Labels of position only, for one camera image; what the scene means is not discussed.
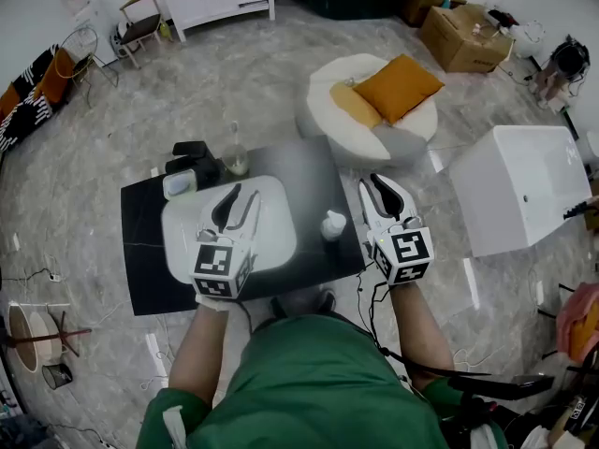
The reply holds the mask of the green soap dish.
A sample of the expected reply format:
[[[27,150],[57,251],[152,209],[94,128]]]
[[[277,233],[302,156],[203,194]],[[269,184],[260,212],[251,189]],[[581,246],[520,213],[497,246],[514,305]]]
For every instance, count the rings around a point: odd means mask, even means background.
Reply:
[[[192,169],[167,175],[163,179],[163,194],[168,201],[197,191],[197,175]]]

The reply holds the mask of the wooden chair with dark seat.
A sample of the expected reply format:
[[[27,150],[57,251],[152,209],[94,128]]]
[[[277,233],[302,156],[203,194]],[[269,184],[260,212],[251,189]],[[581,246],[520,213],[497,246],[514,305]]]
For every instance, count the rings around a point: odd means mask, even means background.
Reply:
[[[140,66],[133,52],[130,50],[129,45],[132,43],[139,43],[141,48],[144,50],[145,47],[143,45],[143,40],[150,36],[153,36],[154,39],[160,43],[161,40],[159,36],[159,29],[161,24],[165,22],[157,4],[157,0],[151,0],[155,8],[155,13],[153,15],[134,22],[128,16],[126,10],[141,1],[143,0],[129,0],[120,7],[120,11],[123,13],[127,22],[129,23],[127,30],[121,37],[121,44],[136,69],[140,69]]]

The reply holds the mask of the white sink basin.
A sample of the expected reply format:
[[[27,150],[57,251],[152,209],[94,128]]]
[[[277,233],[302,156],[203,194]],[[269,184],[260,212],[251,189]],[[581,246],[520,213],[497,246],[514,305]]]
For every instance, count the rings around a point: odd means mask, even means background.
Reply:
[[[232,206],[226,226],[237,224],[253,191],[261,194],[252,272],[285,265],[297,248],[297,236],[283,184],[272,176],[258,176],[241,182],[241,192]],[[229,183],[188,193],[170,200],[161,216],[168,269],[179,282],[191,284],[190,247],[199,236],[199,218],[204,206]]]

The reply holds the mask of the white water dispenser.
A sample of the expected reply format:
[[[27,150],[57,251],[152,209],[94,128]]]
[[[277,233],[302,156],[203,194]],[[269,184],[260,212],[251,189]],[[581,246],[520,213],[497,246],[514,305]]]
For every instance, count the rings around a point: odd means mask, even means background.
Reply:
[[[96,56],[104,65],[117,59],[110,43],[110,17],[99,0],[61,0],[70,18],[71,30],[91,27],[97,37]]]

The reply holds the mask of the person's left forearm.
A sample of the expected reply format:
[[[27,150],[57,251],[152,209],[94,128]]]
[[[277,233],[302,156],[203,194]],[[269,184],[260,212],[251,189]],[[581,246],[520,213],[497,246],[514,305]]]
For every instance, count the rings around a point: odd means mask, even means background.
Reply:
[[[249,320],[237,303],[215,309],[200,303],[175,355],[168,387],[198,397],[212,407],[221,374],[230,314]]]

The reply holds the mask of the white pump bottle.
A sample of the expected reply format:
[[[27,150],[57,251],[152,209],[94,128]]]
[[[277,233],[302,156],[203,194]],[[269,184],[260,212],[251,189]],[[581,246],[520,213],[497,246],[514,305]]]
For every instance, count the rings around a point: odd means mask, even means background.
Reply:
[[[325,241],[333,242],[341,237],[347,224],[346,217],[334,210],[328,210],[320,225],[320,233]]]

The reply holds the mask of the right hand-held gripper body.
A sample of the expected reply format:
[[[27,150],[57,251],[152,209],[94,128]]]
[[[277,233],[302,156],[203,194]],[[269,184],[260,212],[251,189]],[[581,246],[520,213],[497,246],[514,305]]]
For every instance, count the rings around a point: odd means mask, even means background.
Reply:
[[[434,259],[431,232],[417,216],[370,230],[367,237],[370,257],[389,287],[422,279]]]

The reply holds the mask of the green toothbrush cup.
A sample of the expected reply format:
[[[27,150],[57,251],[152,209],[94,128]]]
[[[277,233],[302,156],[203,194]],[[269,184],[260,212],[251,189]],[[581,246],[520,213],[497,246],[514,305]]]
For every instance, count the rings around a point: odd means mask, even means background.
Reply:
[[[248,152],[241,144],[229,145],[221,159],[227,170],[236,176],[243,176],[249,171]]]

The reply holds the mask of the white cube table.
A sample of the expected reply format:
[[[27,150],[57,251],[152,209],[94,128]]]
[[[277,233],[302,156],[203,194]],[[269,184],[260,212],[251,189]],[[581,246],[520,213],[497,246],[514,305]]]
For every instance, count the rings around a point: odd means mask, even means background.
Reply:
[[[497,125],[449,168],[475,257],[529,248],[592,197],[568,128]]]

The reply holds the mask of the yellow cushion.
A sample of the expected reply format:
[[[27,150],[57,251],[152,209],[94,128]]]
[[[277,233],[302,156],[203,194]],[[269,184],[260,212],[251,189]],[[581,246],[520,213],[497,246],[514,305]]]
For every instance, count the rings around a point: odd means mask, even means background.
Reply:
[[[373,129],[383,122],[378,111],[344,82],[334,83],[329,89],[329,95],[335,105],[357,123]]]

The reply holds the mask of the person's right forearm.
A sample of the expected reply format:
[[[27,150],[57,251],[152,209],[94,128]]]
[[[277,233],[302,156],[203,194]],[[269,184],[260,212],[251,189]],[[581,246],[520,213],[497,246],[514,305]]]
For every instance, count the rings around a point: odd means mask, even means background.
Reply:
[[[449,344],[415,282],[390,290],[402,356],[423,366],[453,370]]]

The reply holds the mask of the orange sofa with striped throw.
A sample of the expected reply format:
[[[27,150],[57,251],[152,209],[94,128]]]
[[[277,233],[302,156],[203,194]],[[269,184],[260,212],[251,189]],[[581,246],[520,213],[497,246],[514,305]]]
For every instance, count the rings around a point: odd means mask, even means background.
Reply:
[[[67,101],[74,62],[53,44],[0,95],[0,154],[9,152],[49,120]]]

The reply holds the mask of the black mesh wastebasket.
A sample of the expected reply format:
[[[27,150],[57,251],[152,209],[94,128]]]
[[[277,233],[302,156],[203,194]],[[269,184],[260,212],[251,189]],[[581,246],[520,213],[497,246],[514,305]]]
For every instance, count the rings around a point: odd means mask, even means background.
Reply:
[[[70,384],[73,375],[70,368],[64,363],[45,365],[41,368],[41,374],[51,390]]]

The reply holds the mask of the orange cushion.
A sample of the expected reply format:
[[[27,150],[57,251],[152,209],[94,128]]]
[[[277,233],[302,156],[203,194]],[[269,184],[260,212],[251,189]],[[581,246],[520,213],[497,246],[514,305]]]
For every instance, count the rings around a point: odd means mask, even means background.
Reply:
[[[354,87],[390,124],[395,124],[445,84],[411,57],[401,54]]]

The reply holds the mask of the person's short-sleeved shirt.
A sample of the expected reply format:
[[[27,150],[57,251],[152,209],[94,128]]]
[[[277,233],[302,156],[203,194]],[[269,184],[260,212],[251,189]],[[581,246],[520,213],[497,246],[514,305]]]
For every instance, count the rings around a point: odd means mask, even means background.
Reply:
[[[256,331],[215,407],[161,390],[136,449],[172,448],[163,414],[173,407],[186,449],[448,449],[441,425],[475,415],[444,379],[407,390],[365,332],[325,315]]]

